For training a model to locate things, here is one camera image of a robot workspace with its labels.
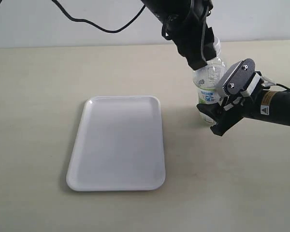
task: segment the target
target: beige tabletop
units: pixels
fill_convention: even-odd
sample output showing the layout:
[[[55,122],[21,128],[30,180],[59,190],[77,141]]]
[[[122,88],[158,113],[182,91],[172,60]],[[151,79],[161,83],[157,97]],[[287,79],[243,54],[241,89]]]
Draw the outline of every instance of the beige tabletop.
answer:
[[[290,86],[290,41],[223,43]],[[85,100],[154,95],[166,181],[150,192],[71,191]],[[173,45],[0,49],[0,232],[290,232],[290,128],[244,119],[215,136]]]

